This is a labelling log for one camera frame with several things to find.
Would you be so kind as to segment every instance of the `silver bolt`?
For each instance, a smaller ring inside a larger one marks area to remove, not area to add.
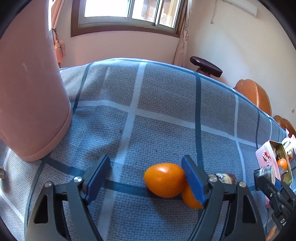
[[[210,176],[209,180],[210,180],[211,183],[215,183],[215,182],[218,181],[218,178],[214,177],[214,176]]]
[[[44,186],[45,186],[46,188],[49,188],[49,187],[52,186],[52,182],[46,182],[46,183],[44,184]]]
[[[239,186],[242,187],[242,188],[245,188],[247,185],[245,182],[239,182]]]
[[[76,183],[81,182],[81,180],[82,180],[82,177],[80,177],[80,176],[74,177],[74,182],[76,182]]]

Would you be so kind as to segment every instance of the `window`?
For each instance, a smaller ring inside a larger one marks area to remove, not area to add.
[[[180,36],[187,0],[73,0],[71,36],[132,30]]]

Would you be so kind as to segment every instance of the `plaid tablecloth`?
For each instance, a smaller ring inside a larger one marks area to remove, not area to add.
[[[226,85],[188,69],[139,59],[110,59],[61,69],[72,125],[48,158],[26,163],[0,142],[0,216],[19,240],[44,183],[82,175],[102,154],[109,174],[89,210],[104,240],[187,240],[197,211],[180,199],[151,198],[143,173],[189,154],[208,173],[234,173],[247,183],[264,225],[264,195],[255,191],[255,151],[286,134],[274,119]],[[65,215],[78,240],[69,207]],[[223,228],[223,205],[213,240]]]

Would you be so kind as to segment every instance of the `pink curtain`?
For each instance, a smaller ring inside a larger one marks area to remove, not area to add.
[[[187,41],[189,39],[188,27],[189,27],[189,18],[192,8],[192,0],[187,0],[187,9],[186,9],[186,18],[182,26],[182,31],[179,39],[179,43],[177,46],[177,50],[175,53],[175,58],[173,65],[178,65],[181,67],[185,67],[186,63],[186,53],[187,53]]]
[[[54,37],[54,50],[59,65],[63,63],[63,58],[66,56],[66,49],[65,43],[59,39],[57,35],[56,27],[62,7],[66,1],[67,0],[55,0],[52,5],[52,34]]]

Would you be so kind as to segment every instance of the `window sill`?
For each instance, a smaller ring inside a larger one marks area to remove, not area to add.
[[[179,34],[176,34],[174,32],[169,32],[159,28],[148,27],[148,26],[115,24],[115,25],[99,25],[99,26],[88,26],[88,27],[78,27],[78,26],[74,27],[71,25],[71,37],[82,35],[82,34],[90,34],[90,33],[105,32],[105,31],[142,31],[142,32],[164,34],[164,35],[169,35],[177,38],[180,37]]]

